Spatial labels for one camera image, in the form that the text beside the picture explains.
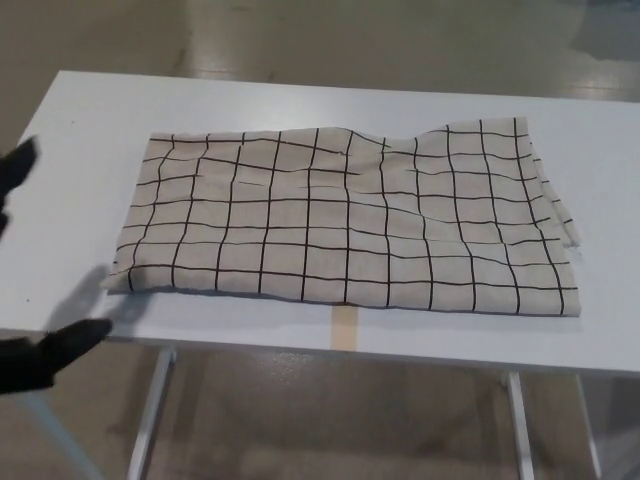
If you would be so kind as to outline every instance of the gloved hand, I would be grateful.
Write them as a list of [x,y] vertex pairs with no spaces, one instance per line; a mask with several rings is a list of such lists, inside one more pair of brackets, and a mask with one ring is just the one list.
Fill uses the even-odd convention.
[[[32,138],[0,157],[0,239],[9,223],[6,197],[26,180],[37,157]],[[52,387],[55,374],[102,342],[112,327],[110,320],[80,320],[38,344],[26,337],[0,341],[0,394]]]
[[27,179],[37,158],[38,151],[33,138],[20,144],[5,157],[0,156],[0,238],[9,223],[9,217],[4,211],[7,195]]

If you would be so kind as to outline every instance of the black grid line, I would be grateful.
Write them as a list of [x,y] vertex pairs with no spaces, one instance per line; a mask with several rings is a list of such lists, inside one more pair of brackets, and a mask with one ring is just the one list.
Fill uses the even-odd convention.
[[[182,242],[182,245],[221,245],[222,242],[214,242],[214,241],[200,241],[200,242]],[[230,242],[230,241],[226,241],[225,242],[226,245],[262,245],[262,242]],[[132,243],[125,243],[123,245],[120,245],[120,247],[118,247],[119,250],[126,248],[126,247],[131,247],[135,245],[135,242]],[[177,242],[142,242],[142,245],[177,245]],[[283,247],[299,247],[300,244],[299,243],[295,243],[295,242],[267,242],[267,245],[279,245],[279,246],[283,246]],[[326,251],[337,251],[337,252],[346,252],[347,249],[343,248],[343,247],[327,247],[325,245],[315,245],[310,243],[308,245],[309,248],[316,248],[318,250],[326,250]],[[367,254],[371,254],[371,255],[380,255],[380,252],[375,252],[373,250],[367,250],[364,248],[356,248],[356,247],[351,247],[350,248],[351,252],[356,252],[356,253],[367,253]],[[389,254],[391,257],[393,258],[398,258],[400,260],[417,260],[420,258],[424,258],[424,255],[400,255],[397,253],[390,253]],[[461,258],[461,259],[467,259],[469,258],[468,255],[438,255],[437,257],[434,258],[438,258],[438,259],[442,259],[442,258],[446,258],[446,259],[454,259],[454,258]],[[507,263],[507,262],[502,262],[500,260],[497,260],[495,258],[489,258],[489,257],[483,257],[481,255],[474,255],[473,256],[474,259],[476,260],[484,260],[486,262],[492,262],[495,263],[497,265],[503,265],[503,266],[511,266],[511,267],[544,267],[549,265],[546,262],[528,262],[528,263],[522,263],[522,264],[514,264],[514,263]],[[570,265],[569,261],[564,261],[564,262],[556,262],[556,265]]]
[[276,163],[278,162],[278,153],[280,153],[280,140],[282,140],[282,132],[278,132],[278,141],[276,143],[276,153],[273,155],[273,169],[271,170],[271,180],[269,181],[269,197],[267,199],[267,225],[264,229],[264,238],[262,240],[262,251],[260,253],[260,271],[258,272],[258,294],[262,293],[262,276],[264,271],[264,251],[267,247],[267,235],[269,235],[269,221],[271,220],[271,191],[273,190],[273,177],[276,171]]
[[386,306],[389,306],[391,300],[391,243],[389,242],[389,202],[387,196],[384,193],[384,171],[382,164],[384,163],[384,147],[387,139],[382,140],[382,148],[380,149],[380,190],[382,194],[382,200],[385,204],[385,216],[384,216],[384,238],[387,241],[387,301]]
[[384,142],[379,142],[378,140],[374,140],[373,138],[369,138],[361,133],[358,133],[354,130],[347,130],[348,132],[350,132],[349,134],[349,145],[351,144],[351,140],[353,140],[353,136],[355,135],[358,138],[361,138],[362,140],[365,140],[369,143],[373,143],[374,145],[380,145],[380,146],[384,146]]
[[447,126],[447,158],[449,159],[449,166],[451,167],[451,185],[453,186],[453,208],[456,212],[456,220],[458,222],[458,231],[460,233],[460,241],[463,243],[464,247],[467,249],[469,253],[469,262],[471,268],[471,285],[473,288],[473,305],[471,307],[471,311],[476,311],[476,303],[478,299],[478,294],[476,292],[476,271],[473,266],[473,255],[471,254],[471,249],[469,245],[464,241],[464,235],[462,234],[462,224],[460,223],[460,214],[458,212],[458,198],[456,196],[456,174],[455,169],[453,168],[453,161],[451,160],[451,151],[450,151],[450,139],[451,135],[449,134],[449,126]]
[[[156,226],[166,226],[166,225],[183,225],[184,222],[159,222],[159,223],[154,223],[152,226],[156,227]],[[224,225],[213,225],[213,224],[209,224],[209,223],[205,223],[205,222],[190,222],[190,225],[199,225],[199,226],[203,226],[203,227],[210,227],[210,228],[224,228]],[[129,228],[139,228],[139,227],[144,227],[146,226],[146,224],[141,223],[141,224],[133,224],[133,225],[125,225],[123,228],[124,229],[129,229]],[[262,230],[264,227],[256,227],[255,225],[237,225],[234,226],[233,228],[240,228],[240,229],[254,229],[254,230]],[[269,230],[291,230],[291,229],[303,229],[304,226],[300,226],[300,227],[291,227],[291,226],[270,226]],[[347,229],[345,227],[310,227],[310,230],[313,229],[317,229],[317,230],[341,230],[341,231],[347,231]],[[371,232],[369,230],[362,230],[362,229],[358,229],[355,227],[351,227],[349,229],[349,231],[352,232],[356,232],[356,233],[363,233],[366,235],[372,235],[374,237],[384,237],[383,233],[377,233],[377,232]],[[422,237],[407,237],[407,236],[402,236],[402,235],[394,235],[392,233],[388,233],[387,236],[389,238],[397,238],[400,240],[422,240]],[[560,237],[553,237],[553,238],[547,238],[546,241],[550,242],[550,241],[561,241],[562,239]],[[435,240],[435,239],[430,239],[430,242],[439,242],[439,241],[443,241],[443,242],[448,242],[448,240]],[[481,242],[478,240],[475,241],[467,241],[468,244],[472,245],[472,244],[478,244],[478,245],[495,245],[495,242]],[[511,245],[511,246],[517,246],[517,245],[523,245],[526,243],[542,243],[542,240],[540,240],[539,238],[526,238],[523,240],[518,240],[516,242],[511,242],[508,243],[507,245]]]
[[[376,192],[376,193],[362,193],[362,192],[354,192],[352,191],[351,193],[359,193],[360,195],[382,195],[382,192]],[[395,191],[395,192],[385,192],[385,195],[408,195],[410,197],[416,197],[417,195],[414,194],[413,192],[400,192],[400,191]],[[445,195],[445,194],[436,194],[436,193],[427,193],[424,195],[421,195],[420,198],[447,198],[449,200],[453,200],[453,199],[457,199],[457,200],[492,200],[491,196],[483,196],[483,197],[464,197],[462,195]],[[531,198],[529,201],[533,202],[535,200],[540,200],[542,198],[545,198],[544,195],[538,195],[537,197],[533,197]],[[509,202],[509,203],[522,203],[522,204],[526,204],[528,203],[526,200],[514,200],[512,198],[504,198],[504,197],[494,197],[495,200],[502,200],[504,202]],[[299,201],[303,201],[304,198],[274,198],[271,201],[273,203],[277,203],[277,202],[299,202]],[[131,205],[132,208],[146,208],[146,207],[152,207],[154,205],[173,205],[176,203],[184,203],[184,202],[190,202],[191,200],[188,199],[180,199],[180,200],[167,200],[164,202],[151,202],[151,203],[141,203],[141,204],[135,204],[135,205]],[[211,199],[211,198],[195,198],[193,200],[194,202],[204,202],[204,203],[227,203],[226,200],[217,200],[217,199]],[[344,203],[344,200],[337,200],[337,199],[332,199],[332,198],[314,198],[313,199],[314,202],[322,202],[322,203]],[[248,204],[248,203],[262,203],[262,200],[237,200],[236,203],[237,204]],[[357,201],[353,201],[354,205],[366,205],[366,206],[371,206],[371,207],[382,207],[382,205],[371,205],[369,203],[364,203],[364,202],[357,202]],[[417,215],[415,212],[409,212],[407,210],[402,210],[402,209],[398,209],[397,207],[389,207],[391,210],[396,209],[399,211],[403,211],[406,213],[412,213],[414,215]]]
[[[130,267],[131,269],[139,269],[139,268],[171,268],[172,265],[170,263],[149,263],[145,265],[133,265]],[[176,265],[176,269],[178,270],[191,270],[194,272],[197,271],[207,271],[210,272],[211,269],[209,267],[187,267],[184,265]],[[220,273],[251,273],[258,274],[262,273],[263,275],[274,275],[281,277],[291,277],[291,278],[302,278],[302,275],[299,273],[289,273],[289,272],[280,272],[280,271],[270,271],[270,270],[251,270],[251,269],[241,269],[241,268],[221,268]],[[313,280],[323,280],[326,282],[340,282],[344,281],[344,278],[339,277],[324,277],[322,275],[309,275],[307,274],[307,278]],[[389,285],[389,282],[386,280],[371,280],[371,279],[360,279],[360,278],[350,278],[349,281],[354,283],[371,283],[374,285]],[[394,280],[391,282],[391,285],[415,285],[422,283],[434,283],[436,285],[449,285],[452,287],[470,287],[472,285],[480,285],[485,287],[495,287],[495,288],[508,288],[513,289],[513,285],[511,284],[499,284],[499,283],[488,283],[488,282],[447,282],[443,280]],[[539,291],[557,291],[557,287],[538,287],[535,285],[522,285],[520,286],[523,290],[539,290]],[[577,290],[578,287],[560,287],[563,291],[573,291]]]
[[[320,129],[316,128],[316,136],[313,141],[314,147],[318,145],[318,137],[320,136]],[[311,150],[311,160],[309,161],[309,170],[307,170],[307,225],[305,232],[305,242],[304,242],[304,260],[302,267],[302,288],[300,290],[300,301],[304,301],[304,289],[305,283],[307,279],[307,260],[309,255],[309,222],[311,219],[311,170],[313,168],[313,161],[316,158],[316,149]]]
[[572,219],[564,207],[560,221],[539,215],[560,200],[526,163],[540,160],[520,122],[460,122],[409,140],[350,129],[154,138],[113,275],[129,291],[184,278],[195,290],[298,301],[575,315],[557,250]]
[[[418,139],[415,139],[414,153],[418,153]],[[417,155],[413,156],[413,169],[416,172],[416,200],[418,203],[418,214],[422,217],[422,237],[424,238],[424,246],[427,251],[427,261],[429,262],[429,278],[433,279],[433,261],[431,260],[431,250],[429,249],[429,241],[427,240],[427,218],[422,213],[422,205],[420,202],[420,170],[417,165]],[[433,308],[433,282],[429,283],[429,310]]]
[[351,222],[349,221],[349,216],[351,215],[351,194],[349,193],[349,186],[347,185],[347,173],[349,172],[349,149],[351,148],[351,141],[353,140],[354,135],[358,135],[359,137],[364,138],[351,130],[351,134],[349,135],[349,143],[347,143],[347,151],[344,155],[344,191],[347,193],[347,251],[345,253],[346,259],[344,265],[344,303],[347,303],[349,294],[349,251],[351,250],[351,239],[349,234],[349,227],[351,224]]
[[[244,140],[245,133],[242,133],[242,140]],[[231,223],[231,211],[233,210],[233,184],[236,181],[236,176],[238,175],[238,165],[240,164],[240,156],[242,155],[242,147],[244,146],[244,142],[238,145],[238,154],[236,156],[236,166],[233,169],[233,177],[231,178],[231,183],[229,184],[229,210],[227,212],[227,223],[225,225],[224,234],[222,235],[222,241],[220,245],[218,245],[218,257],[216,258],[216,277],[215,277],[215,288],[218,290],[218,280],[220,279],[220,260],[222,258],[222,248],[224,247],[224,242],[227,239],[227,235],[229,234],[229,225]]]
[[200,160],[204,155],[207,154],[207,150],[209,150],[209,135],[207,135],[205,138],[205,145],[206,147],[204,152],[202,152],[202,155],[200,155],[200,157],[198,157],[198,160],[196,161],[196,173],[192,177],[191,193],[189,195],[189,198],[191,200],[189,202],[189,210],[187,211],[187,219],[184,222],[184,230],[182,231],[182,236],[180,237],[180,241],[176,245],[176,251],[173,255],[173,261],[171,262],[171,265],[173,265],[173,267],[171,267],[171,286],[173,288],[176,288],[176,277],[175,277],[176,262],[178,260],[178,254],[180,253],[180,246],[182,245],[182,242],[184,241],[184,237],[187,235],[187,230],[189,229],[189,219],[191,218],[191,211],[193,210],[193,194],[195,193],[195,190],[196,190],[196,179],[198,178],[198,172],[200,172]]
[[[513,119],[513,133],[514,135],[518,135],[518,123],[516,121],[516,119]],[[520,147],[518,146],[518,139],[515,139],[515,148],[516,148],[516,156],[518,157],[518,170],[520,171],[520,176],[522,178],[524,178],[524,174],[522,173],[522,162],[520,160]],[[522,188],[524,189],[524,193],[527,196],[527,199],[529,199],[529,191],[527,190],[527,185],[526,183],[524,183],[524,181],[522,182]],[[531,220],[533,220],[534,222],[536,221],[536,216],[535,213],[533,211],[533,206],[531,205],[531,202],[529,202],[529,212],[531,213]],[[538,232],[540,233],[540,240],[542,240],[542,246],[544,247],[544,252],[547,255],[547,259],[549,260],[549,264],[551,265],[551,268],[553,268],[553,273],[556,277],[556,282],[558,283],[558,295],[560,295],[560,315],[564,314],[564,295],[562,294],[562,285],[560,282],[560,275],[558,274],[558,268],[556,267],[555,263],[553,263],[553,260],[551,259],[551,254],[549,253],[549,248],[547,247],[547,241],[544,237],[544,233],[542,232],[542,229],[540,228],[540,226],[538,226],[536,224],[536,228],[538,229]]]
[[[151,157],[151,158],[147,158],[145,160],[143,160],[143,163],[148,163],[148,162],[153,162],[155,160],[161,160],[163,157]],[[181,160],[179,158],[167,158],[167,160],[169,161],[173,161],[173,162],[186,162],[188,160]],[[236,165],[236,162],[234,160],[228,160],[226,158],[216,158],[216,157],[202,157],[202,160],[207,160],[210,162],[216,162],[216,163],[225,163],[227,165]],[[271,172],[273,170],[272,167],[267,167],[264,165],[251,165],[248,163],[240,163],[239,166],[241,167],[245,167],[245,168],[253,168],[255,170],[262,170],[264,172]],[[276,173],[296,173],[296,172],[306,172],[307,168],[294,168],[291,170],[287,170],[284,168],[276,168],[275,172]],[[328,168],[314,168],[313,169],[314,172],[321,172],[321,173],[337,173],[337,174],[344,174],[344,172],[342,170],[331,170]],[[354,177],[357,177],[359,175],[362,175],[361,173],[357,173],[357,172],[349,172],[349,175],[353,175]]]
[[[484,133],[483,133],[483,127],[482,127],[482,120],[479,120],[479,123],[480,123],[480,145],[482,146],[482,153],[484,155],[484,153],[486,152],[486,148],[484,146]],[[489,166],[489,160],[487,159],[486,155],[484,155],[484,162],[485,162],[485,165],[487,166],[487,174],[488,174],[487,178],[489,179],[489,192],[491,194],[491,197],[493,197],[494,195],[493,195],[493,181],[491,180],[491,167]],[[511,265],[511,261],[509,260],[509,249],[505,244],[504,238],[502,238],[502,230],[500,230],[500,223],[498,222],[498,213],[496,212],[495,198],[491,199],[491,207],[493,208],[493,219],[496,223],[498,238],[500,239],[500,243],[502,243],[504,247],[504,256],[507,260],[506,263],[507,263],[507,266],[509,267],[509,271],[511,272],[511,277],[513,278],[513,286],[516,290],[516,311],[514,313],[518,315],[520,313],[520,290],[518,290],[518,279],[516,278],[516,272],[513,271],[513,266]]]
[[[176,144],[175,142],[173,142],[174,136],[171,135],[171,149],[167,152],[167,155],[165,156],[168,157],[171,152],[173,152],[176,148]],[[160,163],[158,164],[158,178],[161,179],[162,178],[162,165],[164,164],[164,159],[160,161]],[[158,186],[156,188],[156,202],[158,201],[158,196],[160,195],[160,182],[158,182]],[[133,265],[135,266],[136,264],[136,254],[138,253],[138,248],[140,248],[140,242],[142,242],[146,236],[147,233],[149,232],[149,227],[151,226],[151,222],[153,221],[153,216],[156,213],[156,206],[155,204],[153,204],[151,206],[152,210],[151,210],[151,215],[149,216],[149,221],[146,223],[146,225],[144,226],[144,232],[142,233],[142,236],[140,237],[140,240],[138,240],[138,242],[136,243],[136,246],[133,249],[133,253],[132,253],[132,260],[133,260]],[[135,292],[135,289],[133,288],[133,278],[131,277],[131,270],[129,270],[127,272],[127,283],[129,284],[129,290],[132,292]]]
[[[151,157],[151,158],[144,159],[142,162],[143,163],[147,163],[147,162],[152,162],[152,161],[155,161],[155,160],[163,160],[163,159],[166,160],[166,161],[171,161],[171,162],[186,162],[186,161],[188,161],[188,160],[182,160],[182,159],[179,159],[179,158],[171,158],[171,157],[167,157],[167,158],[165,158],[165,157]],[[271,172],[271,167],[266,167],[266,166],[263,166],[263,165],[251,165],[251,164],[247,164],[247,163],[237,163],[237,162],[235,162],[233,160],[228,160],[228,159],[225,159],[225,158],[215,158],[215,157],[206,157],[205,156],[205,157],[202,157],[201,160],[207,160],[207,161],[210,161],[210,162],[217,162],[217,163],[225,163],[225,164],[228,164],[228,165],[233,165],[234,167],[237,164],[240,167],[254,168],[256,170],[262,170],[262,171]],[[275,171],[277,173],[297,173],[297,172],[306,172],[307,168],[308,167],[305,167],[305,168],[293,168],[293,169],[276,168]],[[321,172],[321,173],[336,173],[336,174],[344,175],[344,171],[331,170],[331,169],[326,169],[326,168],[314,168],[313,171],[314,172]],[[413,169],[406,169],[404,171],[413,172],[414,170]],[[422,171],[422,170],[418,170],[418,172],[420,173],[420,175],[429,175],[431,177],[435,177],[435,176],[438,176],[438,175],[446,175],[446,174],[450,174],[451,173],[450,170],[443,170],[441,172],[425,172],[425,171]],[[480,175],[480,176],[483,176],[483,177],[487,175],[486,172],[476,172],[476,171],[472,171],[472,170],[456,170],[456,173],[466,174],[466,175]],[[362,173],[358,173],[358,172],[351,172],[350,171],[350,172],[347,172],[347,175],[358,177],[358,176],[363,175],[363,174]],[[507,179],[507,180],[512,180],[512,181],[518,182],[518,183],[522,182],[521,178],[511,177],[509,175],[505,175],[505,174],[501,174],[501,173],[493,172],[492,175],[494,177],[496,177],[496,178],[500,177],[500,178],[504,178],[504,179]],[[175,176],[175,177],[168,177],[166,179],[163,179],[163,181],[164,180],[176,180],[176,179],[179,179],[179,178],[191,178],[191,176],[192,175],[180,175],[180,176]],[[540,181],[539,177],[537,177],[537,176],[528,177],[528,178],[525,178],[524,180],[526,182],[531,182],[531,181],[539,182]],[[138,183],[136,185],[137,186],[138,185],[150,185],[152,183],[156,183],[157,181],[158,180],[149,180],[147,182]],[[247,183],[247,185],[258,185],[258,186],[260,186],[260,184],[257,184],[257,183],[255,183],[255,184],[254,183]]]
[[451,130],[451,129],[438,129],[438,130],[431,130],[431,132],[438,132],[438,133],[447,133],[449,132],[450,135],[495,135],[497,137],[503,137],[503,138],[524,138],[524,137],[528,137],[529,134],[528,133],[522,133],[522,134],[518,134],[518,135],[511,135],[508,133],[498,133],[498,132],[484,132],[482,130],[479,131],[468,131],[468,132],[459,132],[459,131],[455,131],[455,130]]

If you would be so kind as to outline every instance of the white table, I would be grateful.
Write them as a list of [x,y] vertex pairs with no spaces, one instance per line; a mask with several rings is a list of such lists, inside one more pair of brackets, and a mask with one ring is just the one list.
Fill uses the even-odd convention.
[[[516,115],[529,118],[545,170],[582,236],[579,253],[570,252],[581,317],[360,309],[355,351],[512,370],[635,375],[640,105],[625,103],[61,72],[25,132],[39,136],[43,155],[11,197],[14,221],[0,246],[0,329],[50,328],[51,312],[87,272],[99,276],[101,266],[110,265],[152,132],[344,126],[408,137],[452,120]],[[101,295],[93,313],[120,301]],[[130,301],[131,316],[140,318],[116,313],[116,339],[165,347],[331,348],[328,306],[178,294]],[[73,308],[63,306],[56,318]],[[156,397],[171,355],[160,359]],[[517,387],[517,377],[511,380]],[[145,413],[150,425],[153,404]]]

